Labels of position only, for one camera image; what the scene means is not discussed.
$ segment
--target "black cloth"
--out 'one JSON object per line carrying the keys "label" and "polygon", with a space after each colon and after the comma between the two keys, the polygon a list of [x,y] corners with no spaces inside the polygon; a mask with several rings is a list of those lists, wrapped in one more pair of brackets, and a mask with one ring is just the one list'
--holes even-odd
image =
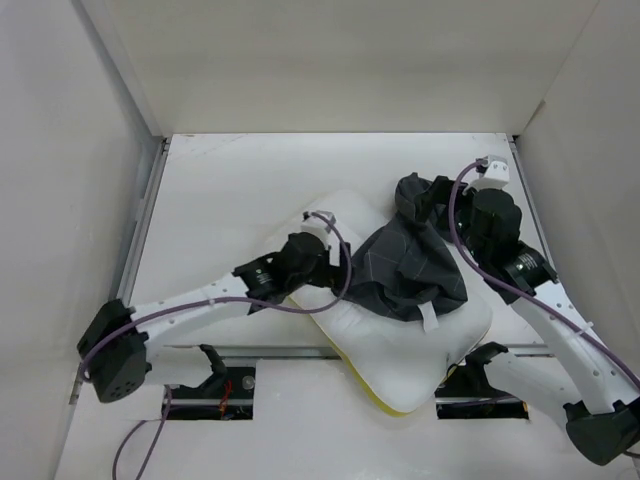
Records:
{"label": "black cloth", "polygon": [[417,305],[433,303],[436,315],[467,301],[467,289],[449,249],[431,222],[416,221],[416,197],[431,182],[412,173],[398,182],[397,213],[353,255],[345,300],[378,315],[422,320]]}

